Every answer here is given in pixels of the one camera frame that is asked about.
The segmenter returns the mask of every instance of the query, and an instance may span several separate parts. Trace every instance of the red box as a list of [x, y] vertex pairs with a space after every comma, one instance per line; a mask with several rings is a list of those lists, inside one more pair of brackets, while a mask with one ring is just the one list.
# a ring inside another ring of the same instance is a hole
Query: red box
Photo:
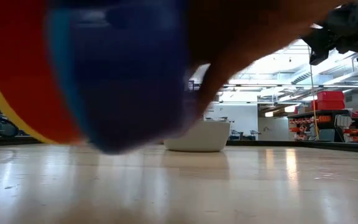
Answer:
[[358, 118], [358, 111], [352, 113], [352, 118]]
[[312, 100], [311, 101], [311, 109], [312, 110], [318, 110], [317, 100]]
[[343, 101], [318, 101], [317, 107], [319, 110], [343, 110], [345, 103]]
[[344, 101], [345, 95], [342, 91], [321, 91], [317, 93], [318, 101]]

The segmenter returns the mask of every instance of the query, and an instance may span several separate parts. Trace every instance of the white wall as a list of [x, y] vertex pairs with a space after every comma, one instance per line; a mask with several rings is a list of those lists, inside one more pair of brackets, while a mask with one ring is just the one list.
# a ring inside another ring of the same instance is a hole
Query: white wall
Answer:
[[288, 118], [259, 118], [260, 141], [290, 141]]
[[251, 130], [258, 130], [258, 106], [255, 104], [216, 104], [212, 105], [205, 118], [227, 117], [232, 129], [249, 135]]

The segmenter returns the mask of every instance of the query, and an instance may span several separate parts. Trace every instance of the ceiling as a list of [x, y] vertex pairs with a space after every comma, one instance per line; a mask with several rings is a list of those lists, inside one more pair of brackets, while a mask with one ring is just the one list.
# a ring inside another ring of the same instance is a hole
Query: ceiling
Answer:
[[[350, 93], [358, 89], [358, 54], [330, 52], [318, 66], [309, 65], [308, 45], [296, 40], [289, 46], [255, 61], [235, 74], [219, 92], [221, 100], [243, 102], [302, 102], [313, 99], [313, 90], [341, 90]], [[201, 66], [192, 80], [201, 83], [209, 65]]]

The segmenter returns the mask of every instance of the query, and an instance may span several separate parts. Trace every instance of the yellow stripe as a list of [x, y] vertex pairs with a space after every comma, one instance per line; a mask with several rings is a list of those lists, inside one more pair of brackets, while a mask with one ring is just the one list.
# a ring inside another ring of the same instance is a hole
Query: yellow stripe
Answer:
[[24, 130], [27, 134], [33, 136], [39, 141], [48, 143], [48, 144], [57, 144], [57, 142], [48, 139], [41, 134], [39, 134], [36, 130], [32, 129], [28, 124], [26, 124], [17, 114], [16, 112], [9, 106], [9, 103], [6, 101], [5, 97], [0, 92], [0, 110], [14, 123], [18, 128]]

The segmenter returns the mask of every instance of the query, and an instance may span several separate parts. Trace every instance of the shiny floor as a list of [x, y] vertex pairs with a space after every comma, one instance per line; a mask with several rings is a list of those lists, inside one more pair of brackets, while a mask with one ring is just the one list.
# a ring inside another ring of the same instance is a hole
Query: shiny floor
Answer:
[[358, 153], [0, 147], [2, 223], [358, 223]]

